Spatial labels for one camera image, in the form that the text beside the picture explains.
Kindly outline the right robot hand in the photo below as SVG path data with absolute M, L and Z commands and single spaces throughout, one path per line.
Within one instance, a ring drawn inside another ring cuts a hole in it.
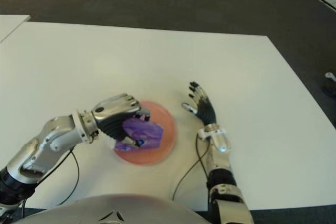
M 195 115 L 204 126 L 216 124 L 216 112 L 204 89 L 195 81 L 190 82 L 189 89 L 192 93 L 188 96 L 194 101 L 196 107 L 194 108 L 188 103 L 182 103 L 181 106 Z

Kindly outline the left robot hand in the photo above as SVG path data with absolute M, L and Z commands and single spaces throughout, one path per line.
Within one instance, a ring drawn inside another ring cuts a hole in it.
M 132 139 L 123 129 L 123 122 L 136 118 L 148 121 L 151 113 L 139 101 L 126 93 L 116 95 L 98 103 L 91 113 L 97 128 L 117 142 L 139 148 L 141 143 Z

